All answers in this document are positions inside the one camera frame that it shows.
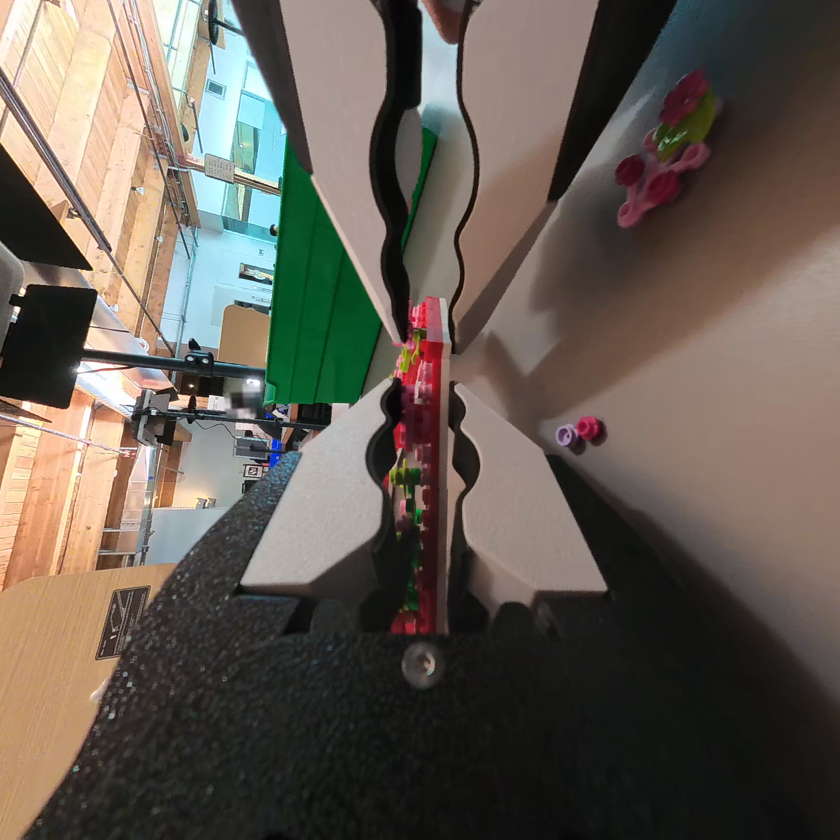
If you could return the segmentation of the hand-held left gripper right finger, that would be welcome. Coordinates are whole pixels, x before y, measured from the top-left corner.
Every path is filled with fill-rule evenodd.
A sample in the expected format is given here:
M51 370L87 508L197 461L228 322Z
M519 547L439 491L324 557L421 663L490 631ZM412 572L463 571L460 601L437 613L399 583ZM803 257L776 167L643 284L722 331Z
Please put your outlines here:
M453 398L463 409L455 441L477 456L476 477L463 478L460 503L471 553L467 591L483 606L605 594L607 583L541 447L465 385L454 385Z

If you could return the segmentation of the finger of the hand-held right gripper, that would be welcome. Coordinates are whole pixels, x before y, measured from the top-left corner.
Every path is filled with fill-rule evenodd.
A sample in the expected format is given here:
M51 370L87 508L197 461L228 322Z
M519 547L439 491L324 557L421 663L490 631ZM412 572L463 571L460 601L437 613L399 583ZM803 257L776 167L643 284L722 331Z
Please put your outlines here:
M422 152L417 2L282 1L311 179L395 343L408 331L403 236Z
M550 188L598 7L467 4L456 90L474 181L455 234L454 352L465 352L486 326L558 202Z

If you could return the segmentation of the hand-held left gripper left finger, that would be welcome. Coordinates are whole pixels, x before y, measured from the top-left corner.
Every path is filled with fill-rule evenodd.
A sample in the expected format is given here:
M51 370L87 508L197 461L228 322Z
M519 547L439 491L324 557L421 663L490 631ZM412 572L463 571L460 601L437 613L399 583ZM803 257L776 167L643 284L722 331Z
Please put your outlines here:
M240 581L248 595L361 603L394 537L384 480L396 462L399 380L384 380L303 447Z

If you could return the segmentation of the red lego heart wreath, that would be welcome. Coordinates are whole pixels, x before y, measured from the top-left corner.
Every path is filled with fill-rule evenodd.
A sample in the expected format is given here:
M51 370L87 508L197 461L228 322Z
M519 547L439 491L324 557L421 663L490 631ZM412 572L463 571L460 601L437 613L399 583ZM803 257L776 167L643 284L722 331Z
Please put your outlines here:
M427 297L410 308L408 340L392 375L402 387L402 419L393 434L396 460L383 484L394 502L397 535L417 536L394 634L448 630L450 354L446 300Z

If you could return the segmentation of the pink lego flower sprig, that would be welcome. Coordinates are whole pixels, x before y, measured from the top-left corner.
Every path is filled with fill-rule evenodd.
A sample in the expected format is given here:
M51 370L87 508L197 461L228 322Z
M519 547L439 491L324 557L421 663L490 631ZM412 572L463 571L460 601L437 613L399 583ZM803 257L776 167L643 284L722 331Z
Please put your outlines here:
M627 229L650 211L678 197L683 175L695 172L709 159L707 136L721 112L721 100L703 70L693 70L665 96L658 124L644 138L643 152L624 158L615 182L626 189L616 221Z

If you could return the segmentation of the green plastic bin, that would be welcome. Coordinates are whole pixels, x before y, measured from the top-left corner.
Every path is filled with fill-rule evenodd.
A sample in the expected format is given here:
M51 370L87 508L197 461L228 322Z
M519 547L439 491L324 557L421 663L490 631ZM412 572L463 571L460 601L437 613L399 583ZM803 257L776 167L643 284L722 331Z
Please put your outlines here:
M354 403L382 321L290 141L283 165L266 403Z

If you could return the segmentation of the black metal pole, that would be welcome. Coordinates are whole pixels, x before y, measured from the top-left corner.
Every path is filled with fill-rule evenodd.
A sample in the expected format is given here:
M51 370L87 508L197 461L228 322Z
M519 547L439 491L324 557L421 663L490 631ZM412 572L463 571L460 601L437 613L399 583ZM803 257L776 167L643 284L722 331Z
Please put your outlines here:
M265 369L216 360L212 353L189 350L183 359L149 356L142 353L122 353L105 350L83 350L81 361L123 365L128 368L189 373L205 377L247 380L266 380Z

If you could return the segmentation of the wooden table with black label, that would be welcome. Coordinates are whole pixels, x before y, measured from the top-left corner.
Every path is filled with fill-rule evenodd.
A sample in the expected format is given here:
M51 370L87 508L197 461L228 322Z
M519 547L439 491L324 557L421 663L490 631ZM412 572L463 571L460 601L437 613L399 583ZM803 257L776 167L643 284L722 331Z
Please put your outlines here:
M1 838L70 769L132 631L173 563L35 577L1 594Z

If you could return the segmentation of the black square panel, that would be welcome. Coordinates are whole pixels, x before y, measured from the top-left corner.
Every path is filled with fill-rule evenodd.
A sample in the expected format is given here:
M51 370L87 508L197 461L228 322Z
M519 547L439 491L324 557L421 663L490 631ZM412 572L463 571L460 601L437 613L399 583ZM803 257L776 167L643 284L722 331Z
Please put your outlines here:
M1 396L69 407L98 293L91 288L30 285L2 348Z

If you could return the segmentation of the black shelf board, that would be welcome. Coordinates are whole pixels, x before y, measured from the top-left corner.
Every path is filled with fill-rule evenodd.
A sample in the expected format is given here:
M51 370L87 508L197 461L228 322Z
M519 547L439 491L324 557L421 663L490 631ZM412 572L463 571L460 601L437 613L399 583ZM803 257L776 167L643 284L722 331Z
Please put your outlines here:
M5 148L1 149L1 240L16 257L29 263L91 270Z

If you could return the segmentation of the grey desk slab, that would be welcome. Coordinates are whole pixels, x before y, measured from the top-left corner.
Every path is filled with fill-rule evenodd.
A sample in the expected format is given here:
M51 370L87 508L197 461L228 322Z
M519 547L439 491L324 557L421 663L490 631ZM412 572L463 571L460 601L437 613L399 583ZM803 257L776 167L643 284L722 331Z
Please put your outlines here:
M17 295L25 278L22 262L4 245L1 252L1 343L5 341L9 324L13 317L12 296Z

